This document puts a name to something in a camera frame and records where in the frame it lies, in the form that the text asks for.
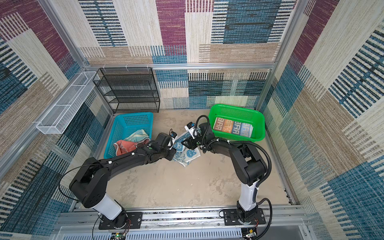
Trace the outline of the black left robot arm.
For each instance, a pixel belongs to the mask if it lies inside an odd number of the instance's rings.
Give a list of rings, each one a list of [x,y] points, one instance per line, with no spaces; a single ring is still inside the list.
[[[85,208],[92,208],[121,229],[129,222],[126,210],[106,193],[108,181],[135,167],[152,164],[161,159],[171,161],[177,152],[173,148],[177,134],[160,133],[154,141],[138,144],[134,150],[110,159],[85,160],[69,185],[70,191]]]

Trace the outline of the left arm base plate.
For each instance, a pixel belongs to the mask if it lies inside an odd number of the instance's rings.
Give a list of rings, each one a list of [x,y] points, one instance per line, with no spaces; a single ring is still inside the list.
[[[102,215],[99,230],[139,229],[142,224],[143,212],[122,212],[114,220]]]

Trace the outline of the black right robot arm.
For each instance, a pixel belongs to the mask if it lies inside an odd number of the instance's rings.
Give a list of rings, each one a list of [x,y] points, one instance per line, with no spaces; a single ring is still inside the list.
[[[258,213],[259,186],[271,173],[271,159],[259,145],[250,141],[230,141],[215,136],[209,123],[197,126],[188,123],[185,129],[191,134],[182,141],[190,150],[200,148],[204,153],[221,154],[231,158],[234,170],[241,181],[241,195],[237,201],[237,216],[241,224],[249,224]]]

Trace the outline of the teal plastic basket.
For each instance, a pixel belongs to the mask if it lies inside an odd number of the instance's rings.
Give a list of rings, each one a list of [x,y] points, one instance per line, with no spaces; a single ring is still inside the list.
[[[150,112],[122,114],[115,117],[106,145],[104,159],[114,158],[116,156],[116,150],[113,144],[129,137],[138,130],[144,130],[151,139],[153,119],[154,115]]]

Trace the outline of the light blue patterned towel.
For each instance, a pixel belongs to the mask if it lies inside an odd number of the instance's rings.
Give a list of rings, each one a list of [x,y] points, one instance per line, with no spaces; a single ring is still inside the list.
[[[182,135],[177,137],[173,145],[173,148],[175,148],[177,151],[172,161],[177,162],[183,165],[184,167],[187,167],[193,160],[201,156],[201,152],[198,148],[190,150],[184,145],[182,145],[182,142],[190,136],[191,134],[189,132],[183,133]]]

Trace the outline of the multicolour rabbit towel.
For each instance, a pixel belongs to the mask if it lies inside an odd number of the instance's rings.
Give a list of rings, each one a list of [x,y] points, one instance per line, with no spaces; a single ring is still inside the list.
[[[216,118],[213,130],[250,138],[252,136],[253,126],[248,123]]]

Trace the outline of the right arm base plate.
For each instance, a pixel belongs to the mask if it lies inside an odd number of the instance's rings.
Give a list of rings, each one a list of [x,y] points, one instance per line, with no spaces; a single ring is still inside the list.
[[[250,211],[223,209],[219,211],[219,216],[224,219],[226,226],[266,224],[264,212],[258,207]]]

